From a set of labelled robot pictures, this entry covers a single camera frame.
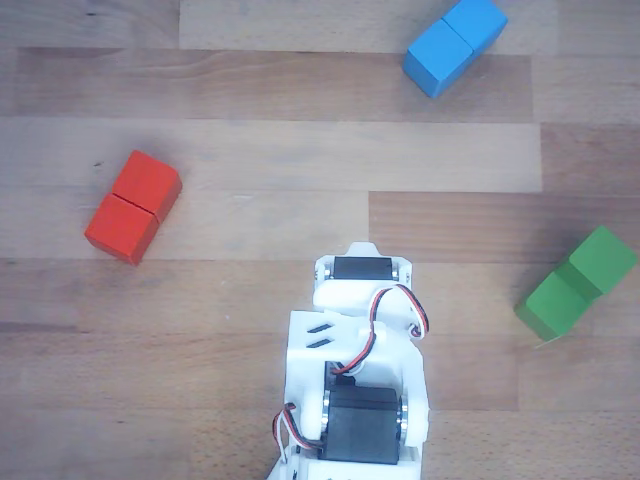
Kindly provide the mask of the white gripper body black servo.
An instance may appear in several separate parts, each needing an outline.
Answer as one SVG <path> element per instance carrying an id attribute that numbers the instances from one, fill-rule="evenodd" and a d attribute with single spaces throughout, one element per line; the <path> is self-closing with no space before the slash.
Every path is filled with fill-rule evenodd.
<path id="1" fill-rule="evenodd" d="M 314 265 L 313 306 L 362 317 L 364 329 L 393 330 L 411 339 L 429 332 L 429 319 L 412 289 L 413 264 L 401 256 L 324 255 Z"/>

